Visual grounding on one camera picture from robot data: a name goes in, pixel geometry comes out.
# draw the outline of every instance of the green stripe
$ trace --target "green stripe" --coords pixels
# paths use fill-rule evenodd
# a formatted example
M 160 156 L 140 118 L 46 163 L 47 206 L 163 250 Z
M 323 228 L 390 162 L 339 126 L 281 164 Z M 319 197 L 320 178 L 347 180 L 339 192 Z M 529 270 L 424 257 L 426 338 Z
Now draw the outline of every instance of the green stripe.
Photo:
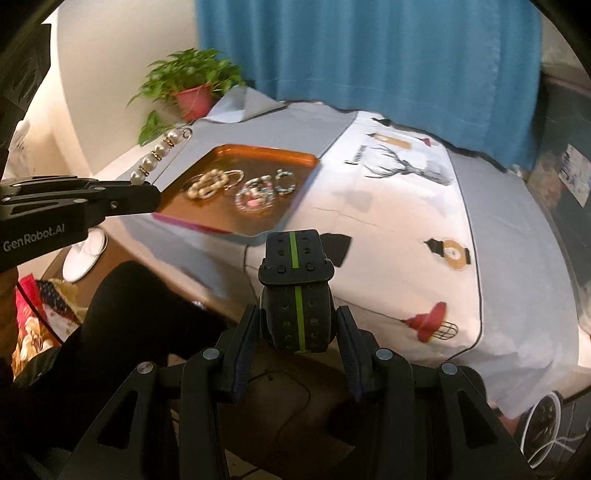
M 306 352 L 306 332 L 304 331 L 304 302 L 301 298 L 301 287 L 297 286 L 295 290 L 295 314 L 297 315 L 297 332 L 300 337 L 300 351 L 297 353 Z
M 297 258 L 296 233 L 290 232 L 291 268 L 300 268 L 300 260 Z

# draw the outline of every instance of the curtain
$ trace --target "curtain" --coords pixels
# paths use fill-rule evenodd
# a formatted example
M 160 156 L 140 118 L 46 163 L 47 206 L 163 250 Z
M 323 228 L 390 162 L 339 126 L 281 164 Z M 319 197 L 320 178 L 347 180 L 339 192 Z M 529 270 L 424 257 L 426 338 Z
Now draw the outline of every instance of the curtain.
M 278 100 L 376 111 L 531 167 L 541 20 L 528 0 L 196 0 L 200 47 Z

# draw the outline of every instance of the metal screw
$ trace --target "metal screw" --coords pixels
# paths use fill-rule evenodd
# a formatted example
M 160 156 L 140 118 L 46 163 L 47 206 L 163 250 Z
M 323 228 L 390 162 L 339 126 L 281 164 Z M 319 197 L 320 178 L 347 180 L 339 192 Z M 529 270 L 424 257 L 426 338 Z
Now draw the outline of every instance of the metal screw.
M 149 374 L 154 369 L 152 362 L 141 362 L 138 365 L 138 372 L 141 374 Z
M 394 354 L 392 353 L 392 350 L 388 348 L 378 348 L 375 351 L 375 356 L 380 360 L 391 360 Z
M 441 366 L 441 370 L 443 370 L 443 373 L 447 374 L 447 375 L 455 375 L 457 374 L 457 367 L 450 363 L 450 362 L 445 362 L 442 366 Z
M 215 360 L 218 356 L 220 356 L 220 350 L 217 348 L 208 348 L 203 352 L 203 358 L 205 360 Z

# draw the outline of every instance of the orange tray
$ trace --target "orange tray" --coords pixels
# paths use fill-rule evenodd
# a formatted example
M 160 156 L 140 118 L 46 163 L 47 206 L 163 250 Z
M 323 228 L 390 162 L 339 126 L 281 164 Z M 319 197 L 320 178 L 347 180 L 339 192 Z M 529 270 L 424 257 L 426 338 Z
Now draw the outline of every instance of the orange tray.
M 153 215 L 163 222 L 192 230 L 238 236 L 250 244 L 257 243 L 259 239 L 262 242 L 268 232 L 281 228 L 287 222 L 319 167 L 318 158 L 307 153 L 248 145 L 221 145 L 204 155 L 163 191 L 160 207 Z M 236 187 L 207 200 L 186 198 L 181 191 L 183 184 L 213 168 L 242 170 L 244 179 Z M 294 173 L 282 183 L 295 183 L 294 193 L 277 196 L 273 207 L 259 215 L 242 213 L 236 208 L 234 198 L 245 181 L 263 175 L 274 177 L 279 169 Z

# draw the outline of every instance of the white slipper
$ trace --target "white slipper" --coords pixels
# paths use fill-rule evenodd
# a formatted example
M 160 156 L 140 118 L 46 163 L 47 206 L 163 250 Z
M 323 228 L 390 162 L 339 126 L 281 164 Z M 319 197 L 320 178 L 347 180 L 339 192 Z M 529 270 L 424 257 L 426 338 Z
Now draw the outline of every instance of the white slipper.
M 88 238 L 72 245 L 61 270 L 64 280 L 74 283 L 86 275 L 107 247 L 107 236 L 100 228 L 88 230 Z

